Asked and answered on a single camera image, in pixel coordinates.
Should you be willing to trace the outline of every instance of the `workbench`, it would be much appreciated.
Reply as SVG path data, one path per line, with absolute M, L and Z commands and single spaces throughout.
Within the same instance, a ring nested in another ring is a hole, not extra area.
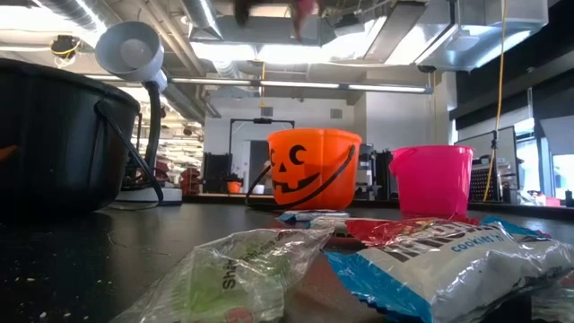
M 397 220 L 396 209 L 349 210 Z M 244 205 L 183 204 L 143 211 L 105 209 L 41 220 L 0 220 L 0 321 L 107 322 L 136 301 L 194 246 L 233 232 L 284 228 L 277 214 Z M 574 243 L 574 222 L 495 215 Z M 346 291 L 319 255 L 285 309 L 285 322 L 381 322 Z

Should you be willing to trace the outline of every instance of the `pink bucket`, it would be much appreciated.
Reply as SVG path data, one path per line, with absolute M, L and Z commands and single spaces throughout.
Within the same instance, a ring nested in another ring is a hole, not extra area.
M 466 214 L 473 148 L 433 145 L 393 151 L 390 172 L 396 177 L 405 218 Z

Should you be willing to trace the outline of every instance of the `ceiling vent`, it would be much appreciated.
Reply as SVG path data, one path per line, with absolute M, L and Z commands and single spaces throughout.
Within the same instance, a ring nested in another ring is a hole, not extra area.
M 343 110 L 331 109 L 331 118 L 343 118 Z

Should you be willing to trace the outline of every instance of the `white wall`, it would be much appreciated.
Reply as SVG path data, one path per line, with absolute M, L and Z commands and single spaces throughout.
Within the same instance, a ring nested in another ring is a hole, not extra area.
M 367 93 L 363 93 L 353 109 L 354 133 L 367 142 Z
M 377 151 L 433 144 L 430 95 L 367 93 L 367 140 Z
M 229 132 L 231 118 L 261 118 L 259 98 L 234 100 L 228 98 L 213 98 L 211 103 L 222 114 L 222 118 L 207 118 L 205 120 L 204 151 L 206 153 L 222 154 L 229 150 Z M 293 120 L 295 127 L 324 127 L 354 132 L 353 106 L 347 106 L 346 100 L 305 99 L 303 102 L 288 98 L 265 98 L 267 107 L 274 108 L 274 120 Z M 331 119 L 331 109 L 341 109 L 343 118 Z M 248 169 L 245 161 L 244 143 L 252 140 L 267 140 L 274 131 L 291 128 L 287 123 L 271 125 L 254 125 L 252 122 L 233 124 L 235 132 L 231 140 L 233 154 L 232 171 L 240 176 Z

